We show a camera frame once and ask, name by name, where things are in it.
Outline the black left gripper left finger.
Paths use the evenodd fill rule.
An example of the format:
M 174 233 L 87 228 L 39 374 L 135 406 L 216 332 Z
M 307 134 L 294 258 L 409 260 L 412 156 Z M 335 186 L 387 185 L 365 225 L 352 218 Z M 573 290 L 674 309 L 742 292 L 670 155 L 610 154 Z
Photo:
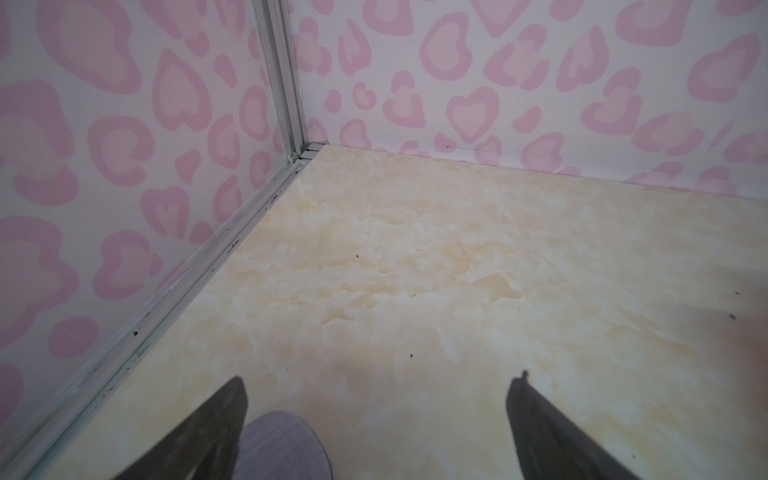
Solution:
M 116 478 L 232 478 L 247 407 L 244 382 L 235 376 Z

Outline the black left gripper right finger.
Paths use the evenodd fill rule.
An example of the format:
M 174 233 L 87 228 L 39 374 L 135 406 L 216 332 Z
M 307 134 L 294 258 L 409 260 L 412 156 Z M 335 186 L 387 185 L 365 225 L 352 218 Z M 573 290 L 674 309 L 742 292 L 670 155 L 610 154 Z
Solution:
M 512 379 L 505 406 L 525 479 L 638 479 L 540 394 L 527 371 Z

